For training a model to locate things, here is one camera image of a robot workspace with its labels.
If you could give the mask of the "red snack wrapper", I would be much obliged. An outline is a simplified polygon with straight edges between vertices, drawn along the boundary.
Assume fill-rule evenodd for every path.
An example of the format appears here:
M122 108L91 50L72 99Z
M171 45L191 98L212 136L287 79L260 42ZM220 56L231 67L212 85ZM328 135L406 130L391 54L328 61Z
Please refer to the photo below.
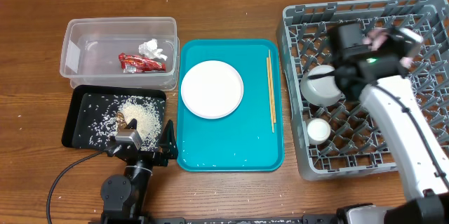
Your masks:
M127 55L121 53L118 58L124 73L134 74L166 71L166 65L164 63L142 57L141 55Z

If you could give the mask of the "pink plate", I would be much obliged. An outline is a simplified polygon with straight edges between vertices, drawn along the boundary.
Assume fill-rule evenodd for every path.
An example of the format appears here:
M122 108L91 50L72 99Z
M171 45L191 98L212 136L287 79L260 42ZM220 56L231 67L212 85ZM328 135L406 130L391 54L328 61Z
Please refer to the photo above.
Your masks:
M241 103L244 85L231 65L207 60L193 66L184 75L181 97L185 107L203 119L221 119Z

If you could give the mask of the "white tissue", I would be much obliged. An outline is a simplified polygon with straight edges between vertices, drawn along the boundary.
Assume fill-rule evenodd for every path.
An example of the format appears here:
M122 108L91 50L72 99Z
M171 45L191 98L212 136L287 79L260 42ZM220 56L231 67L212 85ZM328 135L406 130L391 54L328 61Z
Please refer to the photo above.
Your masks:
M158 41L151 39L138 46L138 53L144 58L160 59L167 61L168 56L163 54L163 49L158 47Z

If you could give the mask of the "grey bowl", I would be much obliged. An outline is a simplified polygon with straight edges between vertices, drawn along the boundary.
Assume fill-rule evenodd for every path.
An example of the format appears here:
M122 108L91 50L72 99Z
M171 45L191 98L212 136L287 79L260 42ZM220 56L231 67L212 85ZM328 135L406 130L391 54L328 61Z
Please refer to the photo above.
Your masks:
M309 70L300 82L300 91L306 101L312 105L327 107L334 105L342 92L335 84L334 76L310 80L310 76L326 74L335 68L330 65L319 65Z

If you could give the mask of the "white cup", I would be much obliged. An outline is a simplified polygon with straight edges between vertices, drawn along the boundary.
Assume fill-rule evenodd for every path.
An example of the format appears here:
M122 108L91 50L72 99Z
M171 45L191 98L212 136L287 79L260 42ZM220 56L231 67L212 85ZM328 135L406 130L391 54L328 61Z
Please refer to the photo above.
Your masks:
M325 143L331 133L330 124L324 119L315 118L307 122L307 135L310 145Z

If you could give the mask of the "wooden chopstick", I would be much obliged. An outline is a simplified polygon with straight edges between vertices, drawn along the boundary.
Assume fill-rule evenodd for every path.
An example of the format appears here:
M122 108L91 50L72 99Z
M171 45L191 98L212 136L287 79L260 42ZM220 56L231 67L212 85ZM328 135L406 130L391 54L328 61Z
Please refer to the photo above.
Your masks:
M267 64L267 86L268 86L268 92L269 92L269 107L270 107L271 127L272 127L272 133L274 133L274 108L273 108L272 85L271 85L272 77L271 77L270 59L269 59L269 57L266 58L266 64Z
M270 83L270 95L271 95L271 107L272 107L272 119L273 119L273 124L276 123L276 106L275 106L275 98L274 98L274 81L273 81L273 70L272 70L272 57L271 57L272 53L271 50L268 50L268 62L267 62L267 67L268 67L268 75L269 75L269 83Z

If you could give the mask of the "pink small bowl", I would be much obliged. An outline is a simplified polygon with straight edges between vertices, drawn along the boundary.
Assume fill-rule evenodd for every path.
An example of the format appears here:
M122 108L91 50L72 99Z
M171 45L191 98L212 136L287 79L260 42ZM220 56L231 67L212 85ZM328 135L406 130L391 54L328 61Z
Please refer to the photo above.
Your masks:
M387 32L384 28L374 28L363 38L363 44L369 45L372 51L376 51L387 40ZM412 64L409 57L400 60L402 66L409 69Z

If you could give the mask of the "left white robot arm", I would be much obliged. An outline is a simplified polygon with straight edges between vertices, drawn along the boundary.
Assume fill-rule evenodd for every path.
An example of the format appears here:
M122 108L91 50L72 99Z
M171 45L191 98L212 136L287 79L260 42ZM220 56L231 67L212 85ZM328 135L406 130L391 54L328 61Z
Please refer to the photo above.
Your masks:
M108 177L102 184L100 196L103 200L101 223L153 223L149 215L142 212L149 180L155 166L167 166L171 159L177 159L174 123L167 122L154 152L142 152L143 141L137 131L138 122L132 119L125 128L112 136L104 150L88 155L70 164L56 177L46 200L46 220L52 222L51 199L56 185L70 169L99 156L117 157L126 163L122 175Z

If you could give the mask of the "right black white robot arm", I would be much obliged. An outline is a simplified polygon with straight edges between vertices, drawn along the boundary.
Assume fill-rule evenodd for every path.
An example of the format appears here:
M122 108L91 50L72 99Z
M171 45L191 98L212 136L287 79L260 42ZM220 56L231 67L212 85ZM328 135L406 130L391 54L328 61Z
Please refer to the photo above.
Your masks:
M339 208L333 223L447 223L448 157L421 112L408 78L424 39L403 27L363 34L356 23L327 31L333 78L350 101L375 120L394 158L406 197L397 207L356 204Z

